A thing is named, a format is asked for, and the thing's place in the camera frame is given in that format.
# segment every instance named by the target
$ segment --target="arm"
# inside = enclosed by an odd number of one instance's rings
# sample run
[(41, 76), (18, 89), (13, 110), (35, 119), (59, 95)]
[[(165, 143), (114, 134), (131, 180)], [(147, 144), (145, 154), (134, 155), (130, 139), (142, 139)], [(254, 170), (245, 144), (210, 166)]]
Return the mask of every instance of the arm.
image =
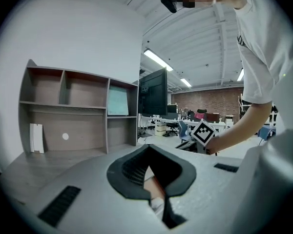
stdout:
[(266, 122), (272, 103), (252, 104), (244, 116), (233, 127), (210, 140), (206, 148), (211, 154), (236, 145), (253, 136)]

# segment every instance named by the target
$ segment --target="red brick wall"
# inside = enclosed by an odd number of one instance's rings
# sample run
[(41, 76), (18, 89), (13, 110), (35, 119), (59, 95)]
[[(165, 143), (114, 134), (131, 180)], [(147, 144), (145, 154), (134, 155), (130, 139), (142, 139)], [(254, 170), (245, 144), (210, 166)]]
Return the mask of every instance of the red brick wall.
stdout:
[(243, 93), (243, 88), (216, 89), (199, 92), (175, 94), (171, 102), (177, 103), (178, 108), (206, 109), (208, 113), (219, 113), (225, 121), (226, 115), (233, 115), (234, 123), (239, 118), (238, 96)]

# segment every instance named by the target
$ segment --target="monitor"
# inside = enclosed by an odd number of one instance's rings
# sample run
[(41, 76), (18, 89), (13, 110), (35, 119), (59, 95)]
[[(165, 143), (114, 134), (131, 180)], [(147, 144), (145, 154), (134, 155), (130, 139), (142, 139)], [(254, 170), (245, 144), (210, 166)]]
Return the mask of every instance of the monitor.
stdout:
[(167, 115), (167, 70), (163, 68), (139, 80), (138, 113)]
[(176, 113), (177, 112), (177, 105), (168, 105), (167, 112), (168, 113)]

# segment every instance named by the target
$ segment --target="white wall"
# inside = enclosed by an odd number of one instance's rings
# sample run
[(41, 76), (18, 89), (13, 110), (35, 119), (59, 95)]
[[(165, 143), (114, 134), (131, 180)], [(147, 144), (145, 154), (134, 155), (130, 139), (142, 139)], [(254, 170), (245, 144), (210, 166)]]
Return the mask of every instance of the white wall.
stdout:
[(111, 0), (29, 0), (14, 11), (0, 35), (0, 170), (23, 152), (18, 100), (28, 60), (134, 82), (143, 22)]

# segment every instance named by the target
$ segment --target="ceiling light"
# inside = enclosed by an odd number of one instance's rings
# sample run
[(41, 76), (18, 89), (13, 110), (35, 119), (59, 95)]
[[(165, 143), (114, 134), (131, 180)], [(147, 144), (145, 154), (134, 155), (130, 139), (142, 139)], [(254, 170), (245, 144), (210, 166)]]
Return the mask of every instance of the ceiling light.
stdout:
[(163, 68), (166, 68), (167, 71), (172, 71), (173, 68), (170, 67), (166, 62), (164, 62), (162, 59), (160, 59), (156, 54), (154, 54), (149, 49), (145, 50), (144, 54), (151, 58), (153, 61), (157, 62), (159, 65), (161, 65)]
[(241, 73), (240, 73), (239, 78), (238, 78), (237, 81), (242, 80), (243, 76), (244, 76), (244, 69), (241, 70)]
[(190, 83), (188, 83), (188, 81), (186, 79), (181, 79), (181, 81), (187, 85), (188, 87), (192, 87)]

